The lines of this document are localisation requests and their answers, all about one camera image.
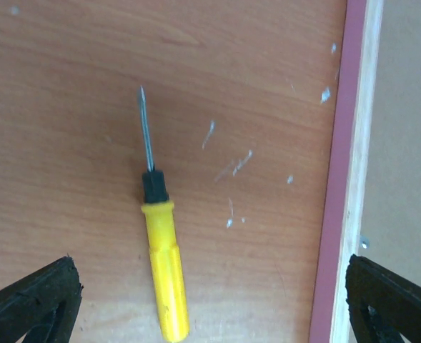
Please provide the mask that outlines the pink wooden picture frame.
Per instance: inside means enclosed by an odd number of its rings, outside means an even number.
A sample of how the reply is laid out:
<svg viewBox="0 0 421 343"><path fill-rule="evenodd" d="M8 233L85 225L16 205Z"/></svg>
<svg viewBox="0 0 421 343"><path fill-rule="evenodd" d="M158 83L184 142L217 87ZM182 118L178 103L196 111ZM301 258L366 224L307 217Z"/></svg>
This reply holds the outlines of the pink wooden picture frame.
<svg viewBox="0 0 421 343"><path fill-rule="evenodd" d="M348 342L345 275L360 245L383 1L348 1L310 342Z"/></svg>

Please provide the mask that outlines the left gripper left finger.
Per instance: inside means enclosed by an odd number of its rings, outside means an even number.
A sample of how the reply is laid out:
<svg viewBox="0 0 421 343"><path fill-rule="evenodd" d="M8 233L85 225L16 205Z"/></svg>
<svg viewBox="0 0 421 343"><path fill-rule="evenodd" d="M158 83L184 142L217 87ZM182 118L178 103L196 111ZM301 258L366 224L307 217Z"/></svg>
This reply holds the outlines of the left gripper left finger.
<svg viewBox="0 0 421 343"><path fill-rule="evenodd" d="M0 290L0 342L68 342L83 285L65 256Z"/></svg>

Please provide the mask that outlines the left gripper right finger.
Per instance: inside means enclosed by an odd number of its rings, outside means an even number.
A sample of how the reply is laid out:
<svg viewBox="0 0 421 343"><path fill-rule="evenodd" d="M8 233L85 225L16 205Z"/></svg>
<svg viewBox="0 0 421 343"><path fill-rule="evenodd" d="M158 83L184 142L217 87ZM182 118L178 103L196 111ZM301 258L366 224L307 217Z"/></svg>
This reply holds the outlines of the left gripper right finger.
<svg viewBox="0 0 421 343"><path fill-rule="evenodd" d="M421 287L353 254L345 286L358 342L421 342Z"/></svg>

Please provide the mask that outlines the metal frame retaining clip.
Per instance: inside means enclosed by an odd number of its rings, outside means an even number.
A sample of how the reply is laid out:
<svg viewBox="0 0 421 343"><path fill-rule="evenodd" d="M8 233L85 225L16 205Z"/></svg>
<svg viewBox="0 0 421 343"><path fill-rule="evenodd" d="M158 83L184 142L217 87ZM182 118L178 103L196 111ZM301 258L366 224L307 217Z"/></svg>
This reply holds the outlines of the metal frame retaining clip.
<svg viewBox="0 0 421 343"><path fill-rule="evenodd" d="M361 235L360 236L360 246L362 249L368 249L370 247L370 241L367 237Z"/></svg>

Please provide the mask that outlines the brown frame backing board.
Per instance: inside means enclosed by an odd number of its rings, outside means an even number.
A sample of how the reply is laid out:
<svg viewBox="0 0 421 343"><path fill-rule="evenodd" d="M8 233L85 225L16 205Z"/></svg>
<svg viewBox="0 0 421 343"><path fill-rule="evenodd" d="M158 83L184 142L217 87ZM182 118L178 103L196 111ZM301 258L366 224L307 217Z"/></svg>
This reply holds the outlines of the brown frame backing board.
<svg viewBox="0 0 421 343"><path fill-rule="evenodd" d="M386 1L361 254L421 286L421 1Z"/></svg>

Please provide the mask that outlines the yellow handled screwdriver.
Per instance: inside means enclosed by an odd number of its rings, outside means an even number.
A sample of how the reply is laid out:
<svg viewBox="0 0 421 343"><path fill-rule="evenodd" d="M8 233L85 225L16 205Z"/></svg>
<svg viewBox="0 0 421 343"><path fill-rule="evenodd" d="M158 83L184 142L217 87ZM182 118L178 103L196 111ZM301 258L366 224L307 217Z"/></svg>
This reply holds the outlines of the yellow handled screwdriver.
<svg viewBox="0 0 421 343"><path fill-rule="evenodd" d="M149 134L144 88L137 95L147 170L142 174L145 216L159 326L168 342L189 335L189 315L179 246L174 227L174 203L169 199L164 173L155 167Z"/></svg>

